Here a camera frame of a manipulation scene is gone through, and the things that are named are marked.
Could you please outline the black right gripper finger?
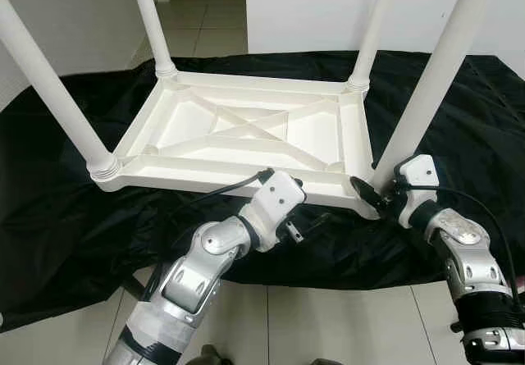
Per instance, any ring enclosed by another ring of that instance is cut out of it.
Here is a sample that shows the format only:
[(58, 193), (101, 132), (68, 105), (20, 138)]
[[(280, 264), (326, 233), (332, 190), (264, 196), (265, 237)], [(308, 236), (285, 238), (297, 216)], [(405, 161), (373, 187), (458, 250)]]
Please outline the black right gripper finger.
[(364, 203), (370, 205), (372, 208), (375, 208), (377, 211), (382, 210), (383, 197), (379, 195), (374, 186), (370, 185), (367, 181), (358, 178), (357, 176), (351, 177), (351, 185)]

